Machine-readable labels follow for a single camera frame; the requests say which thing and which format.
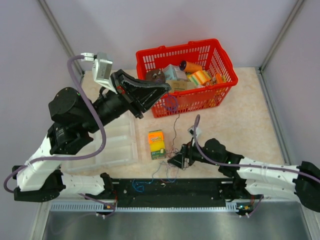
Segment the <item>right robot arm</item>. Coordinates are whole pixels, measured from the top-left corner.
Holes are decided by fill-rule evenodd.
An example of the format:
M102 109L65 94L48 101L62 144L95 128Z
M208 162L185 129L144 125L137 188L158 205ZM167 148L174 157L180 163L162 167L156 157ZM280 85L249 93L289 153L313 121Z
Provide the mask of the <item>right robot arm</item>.
M265 163L232 153L211 138L203 147L192 139L167 162L180 169L195 162L217 166L220 173L233 179L231 189L223 191L228 200L247 195L278 197L296 201L314 212L320 211L320 170L308 161L300 165Z

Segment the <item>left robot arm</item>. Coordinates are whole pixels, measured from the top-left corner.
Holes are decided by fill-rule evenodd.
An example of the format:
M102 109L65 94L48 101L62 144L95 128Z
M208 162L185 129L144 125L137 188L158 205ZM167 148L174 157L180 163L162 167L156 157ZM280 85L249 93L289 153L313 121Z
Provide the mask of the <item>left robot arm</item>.
M167 83L136 79L123 70L111 74L111 89L101 87L96 101L84 101L78 90L66 87L49 103L53 125L25 165L12 168L17 186L15 201L42 203L63 195L82 194L102 200L114 193L107 173L78 176L63 173L63 160L75 157L102 130L126 112L136 118L151 109L171 87Z

